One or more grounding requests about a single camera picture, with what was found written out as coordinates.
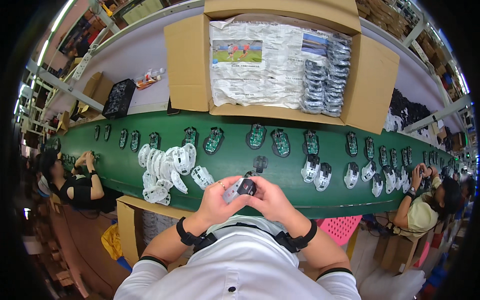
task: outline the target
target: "newspaper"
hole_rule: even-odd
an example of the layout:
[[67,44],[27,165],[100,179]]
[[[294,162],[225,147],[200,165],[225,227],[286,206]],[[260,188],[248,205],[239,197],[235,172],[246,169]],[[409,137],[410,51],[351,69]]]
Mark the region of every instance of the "newspaper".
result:
[[214,104],[300,108],[304,61],[327,64],[326,46],[332,32],[265,21],[267,18],[247,21],[241,16],[210,22]]

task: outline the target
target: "black plastic crate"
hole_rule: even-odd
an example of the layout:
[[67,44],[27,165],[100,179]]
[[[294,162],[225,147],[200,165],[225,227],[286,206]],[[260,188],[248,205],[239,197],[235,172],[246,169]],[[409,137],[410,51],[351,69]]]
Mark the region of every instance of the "black plastic crate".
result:
[[114,84],[103,106],[102,116],[109,120],[126,117],[134,91],[135,83],[132,79]]

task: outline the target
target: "gold ring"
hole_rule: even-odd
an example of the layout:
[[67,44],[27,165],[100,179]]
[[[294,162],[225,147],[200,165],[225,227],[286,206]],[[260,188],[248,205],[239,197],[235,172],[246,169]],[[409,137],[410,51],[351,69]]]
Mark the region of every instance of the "gold ring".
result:
[[224,189],[225,191],[227,190],[227,188],[225,187],[225,185],[224,185],[221,181],[219,181],[218,183],[220,183],[220,184],[223,186],[223,189]]

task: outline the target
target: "yellow shirt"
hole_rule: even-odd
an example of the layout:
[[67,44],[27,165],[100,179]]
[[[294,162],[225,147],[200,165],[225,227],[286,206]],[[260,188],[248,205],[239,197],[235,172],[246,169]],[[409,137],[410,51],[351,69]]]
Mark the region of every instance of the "yellow shirt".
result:
[[432,181],[432,188],[430,191],[421,194],[419,197],[413,200],[412,205],[408,209],[407,219],[408,231],[417,231],[418,233],[407,232],[400,230],[398,227],[394,227],[393,232],[395,234],[408,237],[410,240],[416,240],[424,235],[427,230],[432,229],[438,222],[438,213],[434,211],[428,203],[425,202],[426,197],[433,197],[435,190],[442,184],[439,177],[435,177]]

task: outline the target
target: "power strip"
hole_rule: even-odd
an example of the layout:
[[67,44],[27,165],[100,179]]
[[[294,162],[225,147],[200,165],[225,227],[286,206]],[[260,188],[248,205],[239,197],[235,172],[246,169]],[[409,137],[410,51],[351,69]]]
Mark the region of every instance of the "power strip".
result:
[[72,78],[75,80],[79,80],[80,76],[82,76],[85,68],[87,67],[88,62],[91,60],[92,55],[90,53],[86,53],[82,59],[82,61],[78,64],[75,73],[73,74]]

